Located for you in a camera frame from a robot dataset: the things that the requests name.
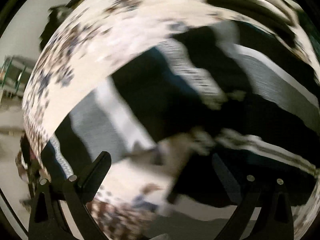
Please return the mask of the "black folded garment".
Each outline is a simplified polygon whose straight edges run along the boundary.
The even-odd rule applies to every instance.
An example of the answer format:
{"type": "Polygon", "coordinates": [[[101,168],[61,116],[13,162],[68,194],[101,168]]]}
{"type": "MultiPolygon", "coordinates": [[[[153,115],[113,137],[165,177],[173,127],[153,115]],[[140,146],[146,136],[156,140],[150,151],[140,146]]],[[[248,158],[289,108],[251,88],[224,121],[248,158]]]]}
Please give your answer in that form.
{"type": "Polygon", "coordinates": [[[206,0],[210,5],[233,10],[250,17],[274,31],[289,47],[294,48],[295,33],[291,21],[279,13],[249,0],[206,0]]]}

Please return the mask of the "floral bed blanket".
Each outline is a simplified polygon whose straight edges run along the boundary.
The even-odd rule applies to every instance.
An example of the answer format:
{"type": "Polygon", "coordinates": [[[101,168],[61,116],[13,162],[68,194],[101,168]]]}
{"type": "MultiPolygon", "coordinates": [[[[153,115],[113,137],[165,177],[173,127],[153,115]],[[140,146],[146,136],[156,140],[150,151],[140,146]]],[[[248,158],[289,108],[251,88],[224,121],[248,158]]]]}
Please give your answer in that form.
{"type": "MultiPolygon", "coordinates": [[[[46,44],[33,69],[23,98],[25,131],[44,175],[51,178],[41,154],[72,108],[103,80],[139,53],[172,34],[224,21],[249,23],[274,35],[316,73],[319,85],[319,35],[294,0],[249,0],[286,16],[293,26],[295,47],[274,31],[233,10],[206,0],[84,0],[63,21],[46,44]]],[[[291,206],[293,239],[313,239],[319,225],[319,167],[316,186],[307,203],[291,206]]],[[[111,167],[93,200],[89,214],[107,239],[216,239],[235,205],[212,207],[187,196],[175,204],[167,196],[175,178],[151,172],[124,158],[111,167]]],[[[239,239],[248,239],[260,208],[239,239]]]]}

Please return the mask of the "black clothes pile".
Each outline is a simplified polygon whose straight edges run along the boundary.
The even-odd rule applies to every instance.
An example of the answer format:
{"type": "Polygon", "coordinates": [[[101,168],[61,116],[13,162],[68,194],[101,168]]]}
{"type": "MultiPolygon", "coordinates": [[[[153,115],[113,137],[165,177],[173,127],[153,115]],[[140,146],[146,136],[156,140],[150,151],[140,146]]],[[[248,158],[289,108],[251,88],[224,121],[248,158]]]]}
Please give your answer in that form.
{"type": "Polygon", "coordinates": [[[39,36],[40,51],[43,51],[58,27],[83,1],[84,0],[70,0],[67,4],[57,5],[49,8],[48,22],[42,34],[39,36]]]}

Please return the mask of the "black grey striped sweater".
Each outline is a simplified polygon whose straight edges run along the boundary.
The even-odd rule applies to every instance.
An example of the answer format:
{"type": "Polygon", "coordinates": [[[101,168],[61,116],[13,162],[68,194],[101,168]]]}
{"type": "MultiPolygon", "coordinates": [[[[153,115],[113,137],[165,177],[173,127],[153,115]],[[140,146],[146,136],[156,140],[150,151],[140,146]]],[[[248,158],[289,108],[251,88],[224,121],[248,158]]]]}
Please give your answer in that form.
{"type": "Polygon", "coordinates": [[[215,207],[240,201],[245,176],[292,206],[319,167],[319,85],[274,35],[240,21],[189,28],[139,53],[72,108],[41,158],[61,191],[102,151],[177,179],[215,207]]]}

